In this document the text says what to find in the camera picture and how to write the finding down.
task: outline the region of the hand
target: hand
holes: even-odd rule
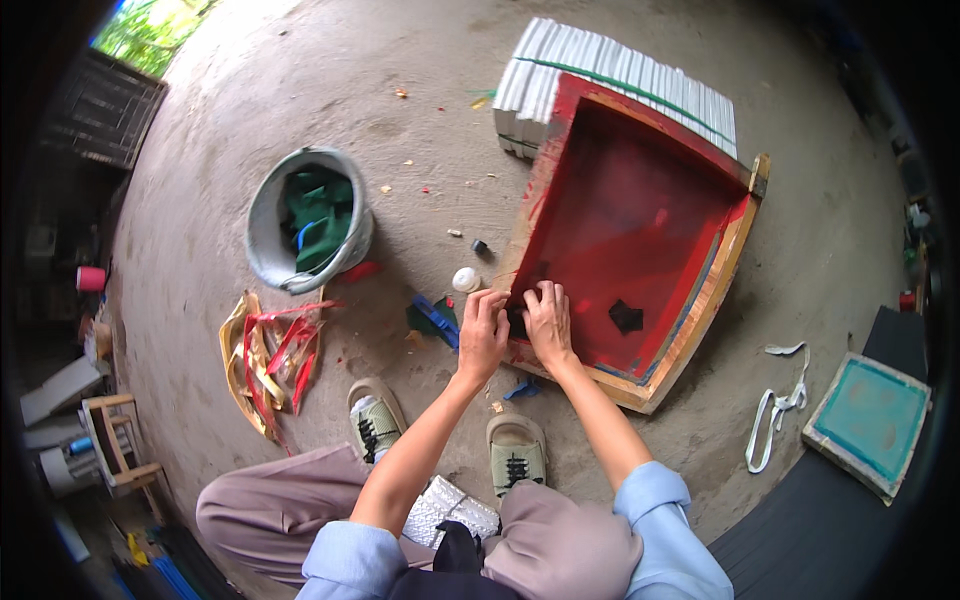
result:
[[[579,365],[580,359],[570,344],[570,298],[559,283],[540,281],[537,287],[539,300],[533,290],[523,293],[527,303],[523,322],[537,358],[551,373],[565,364]]]
[[[476,386],[490,379],[507,349],[510,324],[503,309],[510,294],[480,290],[467,296],[464,325],[460,327],[457,374]]]

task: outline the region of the wooden frame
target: wooden frame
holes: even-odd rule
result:
[[[907,451],[906,459],[903,461],[900,471],[896,473],[896,476],[893,478],[885,477],[876,468],[872,467],[866,461],[861,460],[859,457],[847,450],[845,446],[839,444],[830,436],[821,433],[817,429],[817,421],[827,408],[827,404],[833,397],[837,387],[840,386],[844,374],[847,372],[847,366],[851,361],[855,361],[870,369],[882,372],[890,378],[896,379],[902,385],[915,388],[922,394],[925,394],[924,406],[917,421],[916,429],[913,431],[913,435],[909,440],[910,449]],[[930,403],[930,394],[930,387],[919,379],[915,379],[914,377],[911,377],[906,373],[899,372],[896,369],[891,369],[890,367],[887,367],[883,363],[877,362],[872,358],[868,358],[855,352],[847,352],[843,358],[843,361],[840,362],[840,367],[837,369],[837,373],[833,377],[833,381],[830,382],[827,392],[824,394],[823,399],[817,406],[817,410],[813,412],[813,415],[810,416],[810,419],[806,422],[806,425],[804,425],[802,437],[804,442],[809,444],[810,447],[829,458],[830,461],[836,466],[852,475],[857,481],[865,485],[873,493],[879,496],[880,499],[883,500],[884,504],[890,506],[893,503],[897,492],[900,490],[900,485],[903,483],[903,478],[906,476],[907,470],[910,468],[910,461],[913,459],[913,453],[917,447],[917,440],[920,438],[920,433],[924,429],[926,413],[928,413],[932,407],[932,404]]]
[[[137,480],[144,477],[153,477],[154,473],[162,470],[163,467],[160,463],[148,463],[146,465],[141,465],[139,467],[130,468],[130,465],[127,463],[127,458],[124,456],[123,451],[120,449],[120,442],[117,440],[117,434],[114,429],[116,426],[124,427],[132,422],[129,415],[119,415],[116,417],[110,417],[107,414],[107,409],[112,406],[121,406],[123,404],[133,404],[133,395],[132,394],[122,394],[119,396],[100,396],[94,398],[88,398],[84,400],[84,418],[86,419],[87,433],[90,435],[90,439],[93,441],[93,449],[97,453],[97,459],[101,465],[101,471],[104,474],[104,479],[107,480],[107,483],[110,487],[116,488],[118,486],[123,486],[126,484],[133,483],[135,487],[145,486],[150,483],[139,482]],[[107,431],[107,441],[108,445],[106,448],[109,449],[110,454],[112,455],[116,464],[120,467],[120,472],[113,473],[110,471],[109,461],[107,460],[106,448],[102,444],[101,440],[97,436],[96,427],[94,423],[98,419],[103,424],[104,429]],[[132,432],[128,431],[128,437],[132,442]]]
[[[731,218],[719,239],[716,253],[709,263],[699,291],[675,323],[672,341],[659,357],[649,378],[642,384],[616,374],[601,371],[587,365],[587,371],[600,388],[614,402],[644,414],[653,413],[677,377],[690,361],[700,345],[720,303],[730,290],[743,245],[753,225],[770,177],[770,157],[756,157],[753,169],[747,169],[736,159],[725,154],[703,137],[687,129],[669,117],[631,100],[605,87],[593,84],[570,74],[562,74],[557,100],[547,136],[540,145],[534,162],[527,193],[516,216],[514,231],[503,258],[500,261],[492,288],[511,291],[517,272],[537,229],[542,216],[551,183],[556,174],[573,119],[581,101],[588,100],[635,119],[638,123],[669,136],[675,144],[691,154],[697,169],[719,174],[743,193],[743,210]],[[516,365],[525,371],[550,378],[549,373],[537,359],[533,348],[524,342],[511,339],[504,362]]]

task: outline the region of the light blue sleeve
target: light blue sleeve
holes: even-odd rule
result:
[[[613,513],[643,538],[643,556],[627,600],[733,599],[733,584],[690,531],[684,509],[690,492],[679,474],[661,463],[635,468],[620,485]]]
[[[406,569],[394,534],[362,523],[330,521],[303,561],[307,582],[297,600],[386,598]]]

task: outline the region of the wooden stool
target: wooden stool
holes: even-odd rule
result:
[[[150,490],[150,484],[156,481],[156,473],[163,470],[160,463],[147,463],[130,467],[127,457],[124,456],[120,448],[120,442],[117,440],[115,427],[123,428],[130,442],[133,455],[139,459],[135,450],[132,419],[130,415],[108,414],[108,409],[112,406],[122,406],[124,404],[134,404],[133,394],[121,394],[119,396],[100,396],[87,398],[83,402],[84,419],[86,420],[86,431],[93,442],[93,449],[97,452],[97,460],[100,463],[100,471],[104,475],[104,480],[111,488],[117,488],[130,484],[134,490],[142,489],[150,502],[151,510],[154,512],[157,520],[162,524],[163,516],[160,513],[154,495]],[[97,424],[100,424],[107,433],[108,444],[104,445],[97,433]]]

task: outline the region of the green string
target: green string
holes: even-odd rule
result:
[[[656,102],[657,104],[664,105],[665,107],[670,108],[671,110],[676,110],[678,113],[680,113],[681,115],[683,115],[683,116],[686,117],[687,119],[690,119],[690,120],[693,121],[694,123],[696,123],[696,124],[698,124],[698,125],[701,125],[701,126],[703,126],[704,128],[706,128],[707,131],[709,131],[709,132],[711,132],[711,133],[716,133],[717,135],[719,135],[720,137],[724,138],[725,140],[727,140],[727,141],[730,142],[731,144],[734,144],[733,140],[731,140],[730,138],[726,137],[724,134],[720,133],[719,131],[717,131],[716,129],[714,129],[713,127],[711,127],[710,125],[707,125],[707,124],[704,123],[702,120],[700,120],[700,119],[697,118],[696,116],[690,114],[690,113],[687,112],[686,110],[678,107],[677,105],[673,104],[672,102],[667,102],[666,100],[663,100],[660,96],[656,96],[656,95],[654,95],[654,94],[651,94],[651,93],[648,92],[648,91],[644,91],[644,90],[640,89],[639,87],[636,87],[635,85],[626,84],[626,83],[624,83],[624,82],[620,82],[620,81],[614,79],[613,77],[607,77],[607,76],[605,76],[605,75],[600,75],[599,73],[594,73],[594,72],[592,72],[592,71],[587,71],[586,69],[581,69],[581,68],[579,68],[579,67],[570,66],[569,64],[562,64],[562,63],[560,63],[560,62],[551,62],[550,60],[540,60],[540,59],[522,59],[522,58],[520,58],[520,57],[514,57],[514,60],[523,60],[523,61],[525,61],[525,62],[532,62],[533,64],[539,64],[540,66],[553,67],[553,68],[555,68],[555,69],[560,69],[561,71],[566,71],[567,73],[573,73],[574,75],[580,75],[580,76],[582,76],[582,77],[589,77],[589,78],[591,78],[591,79],[595,79],[595,80],[601,81],[601,82],[603,82],[604,84],[610,84],[610,85],[613,85],[614,87],[619,87],[620,89],[629,91],[629,92],[631,92],[631,93],[633,93],[633,94],[636,94],[637,96],[642,96],[642,97],[646,98],[647,100],[652,100],[652,101]]]
[[[504,135],[503,133],[498,133],[496,136],[497,136],[497,137],[502,137],[503,139],[505,139],[505,140],[507,140],[508,142],[511,142],[511,143],[513,143],[513,144],[519,144],[520,146],[526,146],[527,148],[533,148],[534,150],[538,150],[538,149],[540,148],[540,146],[538,146],[538,145],[536,145],[536,144],[530,144],[530,143],[527,143],[527,142],[521,142],[520,140],[518,140],[518,139],[513,139],[513,138],[510,137],[509,135]]]

